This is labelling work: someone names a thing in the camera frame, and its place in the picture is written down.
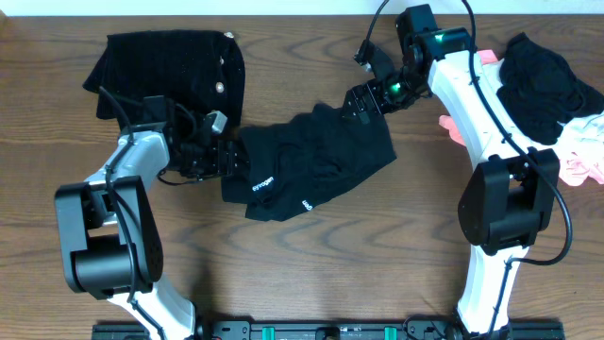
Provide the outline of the black polo shirt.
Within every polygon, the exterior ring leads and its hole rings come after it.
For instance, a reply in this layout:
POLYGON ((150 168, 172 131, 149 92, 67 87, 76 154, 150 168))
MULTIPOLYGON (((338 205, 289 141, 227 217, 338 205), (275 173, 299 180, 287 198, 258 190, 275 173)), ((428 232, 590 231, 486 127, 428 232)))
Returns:
POLYGON ((239 130, 243 163, 221 180, 222 199, 245 217, 283 222, 347 193, 396 159, 387 121, 364 124, 317 104, 290 122, 239 130))

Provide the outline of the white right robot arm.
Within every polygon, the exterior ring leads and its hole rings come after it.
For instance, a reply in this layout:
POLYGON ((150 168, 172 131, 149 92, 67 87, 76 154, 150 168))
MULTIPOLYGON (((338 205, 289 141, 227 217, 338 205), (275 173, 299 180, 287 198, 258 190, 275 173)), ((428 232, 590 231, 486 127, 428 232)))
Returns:
POLYGON ((558 321, 512 321, 507 314, 519 267, 560 200, 559 160, 550 149, 521 147, 504 127, 506 112, 483 74, 474 28, 441 29, 429 5, 406 8, 395 22, 403 64, 364 41, 356 62, 373 78, 350 89, 345 119, 368 124, 435 96, 453 118, 473 174, 458 205, 471 246, 463 294, 448 319, 410 317, 389 339, 561 339, 558 321))

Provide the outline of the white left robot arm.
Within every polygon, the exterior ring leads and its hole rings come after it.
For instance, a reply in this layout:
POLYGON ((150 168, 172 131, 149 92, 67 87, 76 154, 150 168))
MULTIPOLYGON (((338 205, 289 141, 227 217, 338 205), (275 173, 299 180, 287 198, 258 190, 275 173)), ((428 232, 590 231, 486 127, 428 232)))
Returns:
POLYGON ((105 88, 99 90, 121 123, 117 147, 85 180, 55 193, 63 272, 76 293, 123 308, 132 323, 93 326, 94 339, 209 339, 193 302, 163 274, 163 250, 147 192, 172 165, 178 147, 223 133, 218 110, 194 113, 148 96, 145 124, 134 125, 105 88))

